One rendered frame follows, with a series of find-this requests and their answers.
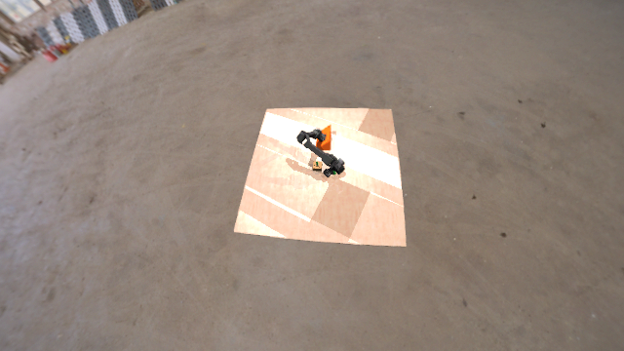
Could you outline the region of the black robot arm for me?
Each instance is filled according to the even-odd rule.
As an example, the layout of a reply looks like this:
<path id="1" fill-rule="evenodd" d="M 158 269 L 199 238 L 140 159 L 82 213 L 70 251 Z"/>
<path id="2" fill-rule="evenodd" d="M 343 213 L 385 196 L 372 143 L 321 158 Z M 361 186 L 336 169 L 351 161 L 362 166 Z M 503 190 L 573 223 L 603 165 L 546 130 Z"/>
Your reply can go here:
<path id="1" fill-rule="evenodd" d="M 327 134 L 324 134 L 321 130 L 314 129 L 313 131 L 309 131 L 309 132 L 306 132 L 306 131 L 299 132 L 298 135 L 296 136 L 296 140 L 298 141 L 298 143 L 303 144 L 302 142 L 306 139 L 303 146 L 311 150 L 317 156 L 319 156 L 325 165 L 327 165 L 331 169 L 333 167 L 333 171 L 336 171 L 340 175 L 342 172 L 345 171 L 345 167 L 340 162 L 338 162 L 337 157 L 334 156 L 333 154 L 322 151 L 320 148 L 314 145 L 310 140 L 310 138 L 312 137 L 314 139 L 317 138 L 318 140 L 323 141 L 326 139 L 326 136 Z"/>

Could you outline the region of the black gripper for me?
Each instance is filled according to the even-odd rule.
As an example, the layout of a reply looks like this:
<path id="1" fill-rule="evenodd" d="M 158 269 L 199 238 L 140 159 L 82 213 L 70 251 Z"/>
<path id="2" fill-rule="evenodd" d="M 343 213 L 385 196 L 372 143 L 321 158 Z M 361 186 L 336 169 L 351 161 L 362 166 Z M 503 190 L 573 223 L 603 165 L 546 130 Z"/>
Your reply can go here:
<path id="1" fill-rule="evenodd" d="M 344 165 L 344 164 L 345 164 L 345 161 L 344 161 L 342 158 L 338 158 L 338 162 L 340 162 L 342 165 Z M 324 174 L 326 177 L 331 176 L 331 175 L 333 174 L 333 167 L 332 167 L 332 169 L 331 169 L 331 168 L 329 168 L 329 169 L 325 169 L 325 170 L 323 170 L 323 174 Z"/>

